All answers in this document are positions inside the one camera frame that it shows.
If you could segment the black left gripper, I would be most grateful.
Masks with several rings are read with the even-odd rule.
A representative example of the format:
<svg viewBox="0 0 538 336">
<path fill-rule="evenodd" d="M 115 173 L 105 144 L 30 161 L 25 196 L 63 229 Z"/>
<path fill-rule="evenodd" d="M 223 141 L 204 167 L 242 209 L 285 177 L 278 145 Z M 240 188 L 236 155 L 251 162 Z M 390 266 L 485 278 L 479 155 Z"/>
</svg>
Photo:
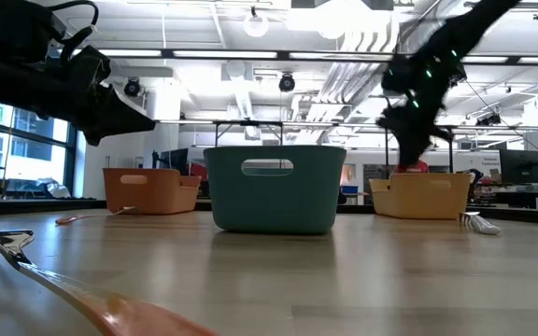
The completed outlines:
<svg viewBox="0 0 538 336">
<path fill-rule="evenodd" d="M 101 84 L 109 75 L 110 60 L 91 46 L 45 70 L 0 61 L 0 103 L 66 120 L 93 146 L 106 136 L 152 131 L 156 122 L 142 107 Z"/>
</svg>

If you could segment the small orange-handled utensil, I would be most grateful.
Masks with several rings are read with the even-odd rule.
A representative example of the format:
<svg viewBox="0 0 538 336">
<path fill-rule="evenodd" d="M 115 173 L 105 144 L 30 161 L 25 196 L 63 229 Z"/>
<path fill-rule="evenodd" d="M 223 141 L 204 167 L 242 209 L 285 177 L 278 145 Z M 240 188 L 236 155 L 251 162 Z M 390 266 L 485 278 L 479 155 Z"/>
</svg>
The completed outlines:
<svg viewBox="0 0 538 336">
<path fill-rule="evenodd" d="M 135 206 L 122 207 L 120 210 L 118 210 L 116 212 L 109 213 L 109 214 L 80 215 L 80 216 L 72 216 L 72 217 L 61 217 L 61 218 L 57 218 L 54 223 L 55 223 L 56 226 L 68 225 L 68 224 L 71 224 L 73 222 L 76 222 L 76 221 L 79 221 L 79 220 L 82 220 L 82 219 L 86 219 L 86 218 L 113 217 L 113 216 L 117 216 L 117 215 L 127 213 L 129 211 L 133 211 L 133 210 L 137 210 L 137 207 L 135 207 Z"/>
</svg>

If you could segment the yellow plastic bin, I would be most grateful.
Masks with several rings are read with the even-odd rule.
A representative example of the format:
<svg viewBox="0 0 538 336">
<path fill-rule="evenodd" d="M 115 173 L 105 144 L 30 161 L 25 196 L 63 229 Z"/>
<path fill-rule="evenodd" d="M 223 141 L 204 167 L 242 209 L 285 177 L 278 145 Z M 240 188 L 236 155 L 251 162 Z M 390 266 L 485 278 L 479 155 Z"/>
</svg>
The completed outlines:
<svg viewBox="0 0 538 336">
<path fill-rule="evenodd" d="M 371 179 L 375 211 L 404 219 L 457 219 L 467 206 L 472 176 L 450 173 L 399 173 Z"/>
</svg>

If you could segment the orange plastic bin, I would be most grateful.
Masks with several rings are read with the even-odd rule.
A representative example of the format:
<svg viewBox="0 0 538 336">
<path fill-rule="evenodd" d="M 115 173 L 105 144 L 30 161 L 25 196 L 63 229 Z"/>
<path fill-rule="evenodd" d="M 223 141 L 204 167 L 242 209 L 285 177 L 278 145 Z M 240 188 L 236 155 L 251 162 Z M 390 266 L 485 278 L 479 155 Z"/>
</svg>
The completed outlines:
<svg viewBox="0 0 538 336">
<path fill-rule="evenodd" d="M 104 168 L 106 207 L 116 213 L 173 215 L 196 205 L 200 176 L 173 169 Z"/>
</svg>

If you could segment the white plastic fork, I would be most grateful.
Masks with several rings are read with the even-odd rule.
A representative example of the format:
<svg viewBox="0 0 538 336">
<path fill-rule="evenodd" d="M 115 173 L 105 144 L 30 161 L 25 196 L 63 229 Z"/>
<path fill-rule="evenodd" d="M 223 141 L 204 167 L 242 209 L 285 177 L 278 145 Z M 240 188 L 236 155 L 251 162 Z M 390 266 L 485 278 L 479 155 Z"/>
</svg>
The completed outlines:
<svg viewBox="0 0 538 336">
<path fill-rule="evenodd" d="M 468 230 L 484 235 L 500 235 L 502 230 L 480 216 L 479 212 L 461 212 L 460 225 Z"/>
</svg>

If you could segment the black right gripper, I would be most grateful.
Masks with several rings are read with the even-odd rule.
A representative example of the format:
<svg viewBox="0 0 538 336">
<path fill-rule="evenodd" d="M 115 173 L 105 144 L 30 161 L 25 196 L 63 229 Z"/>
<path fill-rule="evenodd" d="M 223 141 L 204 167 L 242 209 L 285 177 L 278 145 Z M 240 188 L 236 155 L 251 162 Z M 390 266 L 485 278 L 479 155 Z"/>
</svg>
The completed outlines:
<svg viewBox="0 0 538 336">
<path fill-rule="evenodd" d="M 388 129 L 399 141 L 415 141 L 399 145 L 398 165 L 401 167 L 417 164 L 421 155 L 432 146 L 433 138 L 451 141 L 450 131 L 436 126 L 428 116 L 405 105 L 386 107 L 375 123 Z"/>
</svg>

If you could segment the large black computer monitor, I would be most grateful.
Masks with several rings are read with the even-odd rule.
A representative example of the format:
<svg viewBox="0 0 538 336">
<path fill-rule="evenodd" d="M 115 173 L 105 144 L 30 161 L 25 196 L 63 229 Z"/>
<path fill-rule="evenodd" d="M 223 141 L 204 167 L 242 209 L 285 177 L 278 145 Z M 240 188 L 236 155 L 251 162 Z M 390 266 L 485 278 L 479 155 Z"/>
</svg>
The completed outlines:
<svg viewBox="0 0 538 336">
<path fill-rule="evenodd" d="M 538 151 L 500 149 L 504 184 L 538 183 Z"/>
</svg>

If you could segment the crumpled silver plastic sheet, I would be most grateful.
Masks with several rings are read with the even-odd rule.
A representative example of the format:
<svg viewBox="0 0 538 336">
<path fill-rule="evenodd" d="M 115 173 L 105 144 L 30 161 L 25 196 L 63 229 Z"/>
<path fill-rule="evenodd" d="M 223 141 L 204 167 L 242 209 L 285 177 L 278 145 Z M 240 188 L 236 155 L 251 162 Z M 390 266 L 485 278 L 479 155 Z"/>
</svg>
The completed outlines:
<svg viewBox="0 0 538 336">
<path fill-rule="evenodd" d="M 43 187 L 46 195 L 49 198 L 52 198 L 52 199 L 71 198 L 71 193 L 70 193 L 69 189 L 64 185 L 59 184 L 54 179 L 50 179 L 50 178 L 41 179 L 39 181 L 39 184 Z"/>
</svg>

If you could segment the black overhead light bar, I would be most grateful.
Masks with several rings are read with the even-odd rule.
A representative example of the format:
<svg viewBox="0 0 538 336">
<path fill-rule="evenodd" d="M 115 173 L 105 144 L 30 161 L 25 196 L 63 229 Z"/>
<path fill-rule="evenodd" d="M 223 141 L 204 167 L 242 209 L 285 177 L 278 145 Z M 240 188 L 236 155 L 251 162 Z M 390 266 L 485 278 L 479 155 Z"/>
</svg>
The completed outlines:
<svg viewBox="0 0 538 336">
<path fill-rule="evenodd" d="M 409 54 L 392 52 L 343 52 L 231 49 L 100 49 L 109 58 L 246 60 L 276 62 L 387 63 Z M 472 54 L 461 59 L 469 65 L 538 66 L 538 56 Z"/>
</svg>

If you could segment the narrow black metal frame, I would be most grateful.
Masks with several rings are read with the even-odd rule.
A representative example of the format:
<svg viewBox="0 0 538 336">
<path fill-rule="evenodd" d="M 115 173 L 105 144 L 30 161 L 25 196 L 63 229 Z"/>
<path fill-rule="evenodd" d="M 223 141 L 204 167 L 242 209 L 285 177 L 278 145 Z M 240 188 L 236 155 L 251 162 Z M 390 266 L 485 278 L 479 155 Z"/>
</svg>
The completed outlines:
<svg viewBox="0 0 538 336">
<path fill-rule="evenodd" d="M 230 120 L 213 120 L 212 124 L 215 126 L 214 146 L 219 145 L 219 139 L 234 125 L 241 127 L 257 127 L 266 126 L 278 139 L 279 144 L 282 146 L 284 142 L 284 123 L 282 121 L 274 120 L 256 120 L 256 119 L 230 119 Z M 219 126 L 227 125 L 227 128 L 220 133 Z"/>
</svg>

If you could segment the small black track spotlight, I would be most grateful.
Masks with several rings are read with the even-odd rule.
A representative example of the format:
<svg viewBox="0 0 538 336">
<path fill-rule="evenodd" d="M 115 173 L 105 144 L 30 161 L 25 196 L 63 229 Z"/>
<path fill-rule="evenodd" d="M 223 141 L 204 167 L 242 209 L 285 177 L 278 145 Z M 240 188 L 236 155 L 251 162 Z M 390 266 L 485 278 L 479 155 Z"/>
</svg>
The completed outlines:
<svg viewBox="0 0 538 336">
<path fill-rule="evenodd" d="M 479 117 L 476 121 L 476 126 L 495 126 L 502 123 L 502 118 L 498 113 L 490 113 Z"/>
</svg>

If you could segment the teal plastic bin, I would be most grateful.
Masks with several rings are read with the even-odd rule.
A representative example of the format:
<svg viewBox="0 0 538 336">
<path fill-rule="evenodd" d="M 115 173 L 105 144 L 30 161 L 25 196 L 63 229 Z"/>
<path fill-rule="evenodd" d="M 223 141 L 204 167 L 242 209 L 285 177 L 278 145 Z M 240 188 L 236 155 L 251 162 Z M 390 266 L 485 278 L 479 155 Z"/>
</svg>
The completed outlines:
<svg viewBox="0 0 538 336">
<path fill-rule="evenodd" d="M 205 149 L 215 224 L 244 233 L 330 232 L 346 155 L 308 145 Z"/>
</svg>

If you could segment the small black computer monitor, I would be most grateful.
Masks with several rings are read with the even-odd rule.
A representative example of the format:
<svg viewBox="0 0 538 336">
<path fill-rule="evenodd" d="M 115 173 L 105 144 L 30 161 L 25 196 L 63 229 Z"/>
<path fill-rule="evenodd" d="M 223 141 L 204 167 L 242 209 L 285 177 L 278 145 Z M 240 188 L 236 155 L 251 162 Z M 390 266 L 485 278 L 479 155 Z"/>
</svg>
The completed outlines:
<svg viewBox="0 0 538 336">
<path fill-rule="evenodd" d="M 161 152 L 157 156 L 157 166 L 161 169 L 178 170 L 182 176 L 189 175 L 188 150 L 180 148 Z"/>
</svg>

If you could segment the large orange-handled clear fork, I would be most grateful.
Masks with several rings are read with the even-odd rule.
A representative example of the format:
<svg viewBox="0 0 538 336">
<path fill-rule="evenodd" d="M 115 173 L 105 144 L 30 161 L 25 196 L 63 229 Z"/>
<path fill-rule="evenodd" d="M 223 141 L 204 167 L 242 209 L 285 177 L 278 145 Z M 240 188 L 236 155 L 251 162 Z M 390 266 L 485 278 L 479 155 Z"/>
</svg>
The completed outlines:
<svg viewBox="0 0 538 336">
<path fill-rule="evenodd" d="M 36 265 L 22 251 L 33 240 L 30 230 L 0 231 L 0 255 L 16 271 L 74 307 L 103 336 L 218 336 L 158 305 L 92 287 Z"/>
</svg>

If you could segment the dark office desk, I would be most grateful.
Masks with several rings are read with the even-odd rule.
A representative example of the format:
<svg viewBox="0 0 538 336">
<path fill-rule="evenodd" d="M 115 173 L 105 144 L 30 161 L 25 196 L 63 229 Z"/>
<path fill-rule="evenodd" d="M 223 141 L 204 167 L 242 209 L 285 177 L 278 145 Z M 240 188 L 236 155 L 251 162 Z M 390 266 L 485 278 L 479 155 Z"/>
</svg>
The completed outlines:
<svg viewBox="0 0 538 336">
<path fill-rule="evenodd" d="M 494 203 L 516 208 L 538 209 L 538 192 L 498 191 L 494 193 Z"/>
</svg>

